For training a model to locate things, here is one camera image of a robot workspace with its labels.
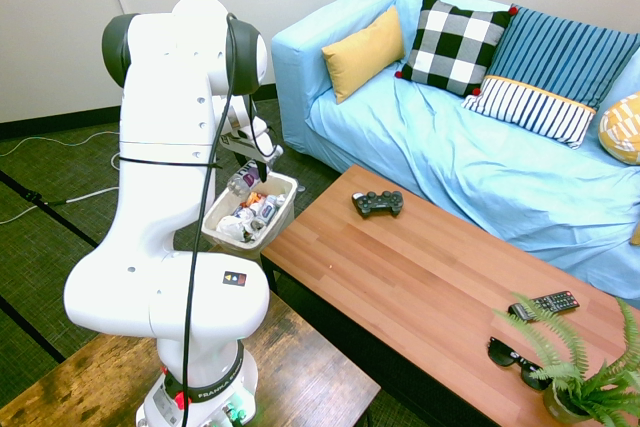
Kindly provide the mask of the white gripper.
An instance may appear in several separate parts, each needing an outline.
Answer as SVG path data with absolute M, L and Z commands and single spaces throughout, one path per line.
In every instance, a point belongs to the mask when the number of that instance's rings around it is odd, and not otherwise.
M 257 161 L 261 182 L 267 180 L 268 167 L 272 168 L 283 154 L 283 148 L 272 140 L 268 124 L 260 117 L 233 132 L 233 146 L 237 153 Z

